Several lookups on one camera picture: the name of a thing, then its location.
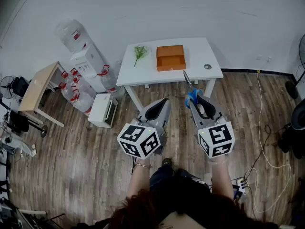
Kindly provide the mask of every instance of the wooden table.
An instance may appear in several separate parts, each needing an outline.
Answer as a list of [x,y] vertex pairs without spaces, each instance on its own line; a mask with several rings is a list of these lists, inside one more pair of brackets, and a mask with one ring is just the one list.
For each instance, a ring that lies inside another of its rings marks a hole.
[[[134,47],[137,45],[145,45],[149,49],[149,53],[142,59],[136,61]],[[133,85],[145,85],[152,83],[166,82],[182,82],[185,81],[183,70],[174,71],[157,71],[156,50],[159,46],[183,45],[184,57],[186,62],[186,73],[190,80],[198,83],[198,80],[208,81],[204,95],[211,96],[214,88],[215,80],[223,78],[223,73],[219,67],[216,57],[206,38],[178,38],[159,40],[152,42],[142,42],[130,44],[127,46],[122,66],[120,69],[117,86],[124,86],[129,96],[139,111],[143,109],[142,103],[133,90]],[[211,69],[206,69],[204,66],[209,64]]]
[[55,62],[43,68],[42,70],[38,71],[34,75],[19,106],[19,111],[25,113],[30,119],[38,122],[39,124],[43,124],[43,122],[37,119],[36,117],[32,116],[30,112],[36,111],[37,113],[51,120],[55,124],[64,127],[63,123],[59,122],[58,120],[55,120],[54,118],[52,118],[51,116],[49,116],[48,114],[46,114],[45,112],[43,112],[38,108],[39,102],[42,98],[44,91],[46,90],[47,87],[51,88],[51,86],[49,85],[49,81],[59,66],[60,63]]

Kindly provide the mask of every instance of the black chair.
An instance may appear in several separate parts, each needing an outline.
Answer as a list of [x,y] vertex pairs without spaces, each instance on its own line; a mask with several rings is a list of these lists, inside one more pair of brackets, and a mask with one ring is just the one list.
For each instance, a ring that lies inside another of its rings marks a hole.
[[291,123],[285,126],[282,139],[278,145],[284,153],[290,148],[296,158],[301,159],[305,156],[305,99],[300,102],[291,115]]
[[2,101],[3,95],[0,93],[0,105],[2,105],[4,108],[8,110],[8,113],[10,114],[10,119],[12,123],[15,125],[15,127],[18,130],[21,130],[23,132],[27,132],[29,130],[30,125],[36,128],[41,132],[41,137],[45,137],[48,132],[48,127],[44,125],[42,128],[38,127],[38,123],[28,119],[27,117],[20,115],[13,110],[11,110],[10,107],[8,107],[3,101]]
[[24,97],[25,92],[27,91],[29,84],[23,77],[15,77],[13,84],[11,85],[13,93],[20,97]]

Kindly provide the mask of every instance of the wooden floor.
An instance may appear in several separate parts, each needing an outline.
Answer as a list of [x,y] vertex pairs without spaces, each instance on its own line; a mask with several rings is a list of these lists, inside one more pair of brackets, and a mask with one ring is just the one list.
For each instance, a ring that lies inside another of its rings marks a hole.
[[[286,93],[288,77],[262,74],[259,78],[263,92],[261,130],[265,139],[264,125],[269,124],[275,131],[289,123],[296,101]],[[205,83],[200,81],[198,88],[204,89]],[[186,84],[153,84],[149,89],[144,86],[135,89],[143,105],[164,97],[172,104],[168,142],[162,157],[151,157],[151,173],[160,166],[163,158],[171,157],[176,167],[185,168],[210,184],[211,167],[197,144],[191,113],[184,105]],[[234,179],[245,174],[261,150],[258,136],[260,92],[256,74],[225,73],[223,79],[216,81],[212,98],[220,103],[234,128],[236,143],[228,163],[231,179]],[[58,220],[65,227],[77,222],[90,225],[109,217],[113,208],[125,198],[131,177],[130,157],[123,153],[116,137],[125,123],[137,116],[135,105],[128,95],[121,100],[112,129],[92,126],[60,91],[50,94],[44,110],[63,122],[65,127],[45,121],[49,132],[44,139],[33,128],[24,134],[29,144],[36,144],[37,155],[28,160],[24,157],[17,161],[17,155],[11,158],[11,201],[19,208],[45,210],[50,217],[65,213],[62,220]],[[297,160],[290,152],[283,154],[276,145],[278,137],[273,135],[268,140],[266,156],[273,165],[290,164],[292,177],[276,206],[266,213],[266,218],[281,224],[289,223],[291,206],[288,202],[298,189],[297,179],[304,175],[305,162]],[[289,168],[271,168],[263,156],[255,168],[259,175],[255,203],[258,210],[263,210],[264,204],[269,208],[281,193],[288,180]],[[254,192],[254,171],[248,180]],[[253,217],[250,193],[243,196],[243,202],[247,213]]]

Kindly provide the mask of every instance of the hair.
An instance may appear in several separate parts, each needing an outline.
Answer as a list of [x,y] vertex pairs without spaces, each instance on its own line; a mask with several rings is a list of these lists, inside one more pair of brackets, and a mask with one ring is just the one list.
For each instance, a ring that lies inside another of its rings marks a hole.
[[[108,229],[157,229],[160,223],[156,210],[157,194],[146,190],[141,190],[138,195],[131,198],[126,198],[121,208],[117,208],[111,218],[109,218]],[[229,228],[230,224],[241,225],[247,229],[278,229],[274,223],[262,222],[247,217],[244,204],[235,204],[229,198],[211,194],[212,200],[218,206],[220,213],[214,216],[204,216],[204,210],[200,211],[202,214],[206,229],[209,228]]]
[[[153,191],[141,190],[126,198],[123,206],[112,216],[97,222],[94,229],[157,229],[170,213],[187,214],[206,229],[247,228],[278,229],[274,223],[265,223],[247,217],[244,205],[231,199],[211,194],[209,189],[189,178],[166,179],[162,187]],[[86,224],[78,229],[87,229]]]

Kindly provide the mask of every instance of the table leg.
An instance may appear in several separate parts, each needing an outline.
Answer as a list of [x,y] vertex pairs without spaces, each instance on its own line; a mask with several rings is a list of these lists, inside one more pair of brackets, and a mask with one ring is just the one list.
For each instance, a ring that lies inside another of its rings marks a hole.
[[25,115],[26,115],[29,119],[31,119],[31,120],[33,120],[33,121],[35,121],[35,122],[37,122],[37,123],[39,123],[39,124],[41,124],[41,125],[43,124],[43,121],[37,119],[36,117],[32,116],[31,114],[29,114],[29,113],[27,113],[27,112],[24,112],[24,111],[22,111],[22,112],[25,113]]
[[204,92],[205,97],[211,97],[215,81],[216,81],[216,79],[211,79],[208,81],[208,84],[206,85],[205,92]]
[[[204,92],[205,97],[211,97],[212,90],[215,85],[215,81],[216,81],[216,79],[211,79],[208,81],[208,84],[206,85],[205,92]],[[204,114],[204,108],[202,106],[200,106],[200,112],[202,114]]]
[[143,105],[141,101],[139,100],[137,94],[135,93],[134,89],[128,85],[124,86],[126,91],[128,92],[129,96],[133,100],[135,106],[138,108],[139,111],[143,109]]
[[48,88],[49,88],[52,92],[55,92],[55,89],[53,88],[53,86],[52,86],[50,83],[48,83]]
[[36,210],[27,210],[27,209],[19,209],[19,212],[22,214],[31,214],[31,215],[46,215],[46,211],[36,211]]
[[49,116],[48,114],[46,114],[45,112],[40,110],[39,108],[36,109],[36,112],[41,114],[43,117],[51,120],[52,122],[54,122],[55,124],[59,125],[60,127],[64,127],[63,123],[59,122],[58,120],[55,120],[54,118],[52,118],[51,116]]

